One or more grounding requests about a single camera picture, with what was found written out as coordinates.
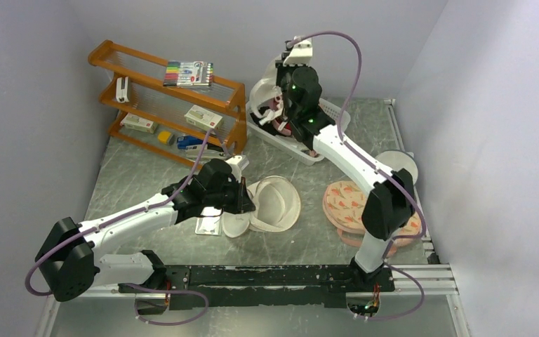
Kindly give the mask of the beige mesh laundry bag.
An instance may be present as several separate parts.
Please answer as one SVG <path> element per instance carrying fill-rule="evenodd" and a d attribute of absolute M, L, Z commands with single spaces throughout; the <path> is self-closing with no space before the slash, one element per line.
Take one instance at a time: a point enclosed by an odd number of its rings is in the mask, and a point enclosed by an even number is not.
<path fill-rule="evenodd" d="M 224 213 L 220 225 L 229 238 L 236 238 L 246 231 L 284 232 L 298 220 L 302 203 L 293 184 L 281 176 L 267 176 L 247 187 L 255 210 L 245 214 Z"/>

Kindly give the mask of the white bra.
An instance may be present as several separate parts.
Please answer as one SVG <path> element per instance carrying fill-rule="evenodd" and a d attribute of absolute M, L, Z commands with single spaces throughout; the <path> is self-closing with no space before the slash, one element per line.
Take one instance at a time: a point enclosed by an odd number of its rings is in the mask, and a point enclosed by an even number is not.
<path fill-rule="evenodd" d="M 282 91 L 277 85 L 276 61 L 281 61 L 281 58 L 278 56 L 269 62 L 263 76 L 249 93 L 250 108 L 261 126 L 281 117 L 284 112 Z M 268 112 L 261 112 L 260 106 L 267 102 L 274 103 L 275 107 L 271 107 Z"/>

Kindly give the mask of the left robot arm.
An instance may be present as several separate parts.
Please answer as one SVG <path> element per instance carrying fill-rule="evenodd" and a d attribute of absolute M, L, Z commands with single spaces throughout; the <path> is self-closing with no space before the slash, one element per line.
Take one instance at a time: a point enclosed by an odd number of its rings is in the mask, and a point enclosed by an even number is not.
<path fill-rule="evenodd" d="M 161 259 L 151 250 L 129 255 L 113 251 L 148 232 L 200 218 L 206 207 L 224 213 L 255 210 L 242 171 L 248 159 L 212 159 L 188 178 L 165 187 L 148 200 L 110 216 L 75 223 L 59 220 L 36 255 L 38 270 L 59 302 L 77 298 L 93 286 L 137 284 L 147 291 L 170 289 Z"/>

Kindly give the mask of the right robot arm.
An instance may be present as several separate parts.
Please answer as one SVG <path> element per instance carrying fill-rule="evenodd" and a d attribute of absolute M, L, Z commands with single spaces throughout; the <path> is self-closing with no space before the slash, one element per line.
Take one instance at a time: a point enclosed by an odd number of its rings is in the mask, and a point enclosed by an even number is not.
<path fill-rule="evenodd" d="M 351 261 L 351 283 L 369 290 L 393 244 L 394 234 L 415 213 L 413 177 L 381 164 L 347 138 L 336 121 L 319 106 L 322 87 L 314 68 L 275 62 L 276 85 L 284 102 L 283 116 L 294 138 L 334 163 L 366 195 L 361 213 L 365 228 Z"/>

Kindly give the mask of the clear packaged tool sleeve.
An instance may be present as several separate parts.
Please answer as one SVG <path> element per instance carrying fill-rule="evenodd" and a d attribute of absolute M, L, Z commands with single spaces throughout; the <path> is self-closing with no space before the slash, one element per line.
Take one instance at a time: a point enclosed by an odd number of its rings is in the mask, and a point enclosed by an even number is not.
<path fill-rule="evenodd" d="M 214 207 L 206 207 L 197 218 L 195 234 L 220 236 L 222 234 L 221 217 L 223 210 Z"/>

